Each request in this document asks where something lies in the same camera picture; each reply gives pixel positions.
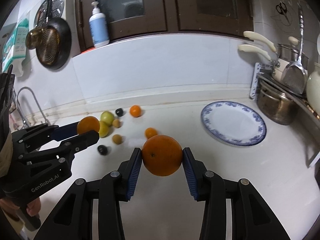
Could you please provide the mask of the person's left hand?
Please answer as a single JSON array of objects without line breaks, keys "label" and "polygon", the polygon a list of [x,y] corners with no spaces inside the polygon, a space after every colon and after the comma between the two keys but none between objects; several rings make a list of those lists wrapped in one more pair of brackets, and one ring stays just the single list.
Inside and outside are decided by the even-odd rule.
[{"label": "person's left hand", "polygon": [[[0,200],[1,202],[1,208],[12,217],[17,217],[16,210],[18,210],[20,207],[15,205],[9,198],[4,197]],[[37,198],[30,202],[27,205],[27,213],[33,217],[39,213],[41,209],[41,201],[40,198]]]}]

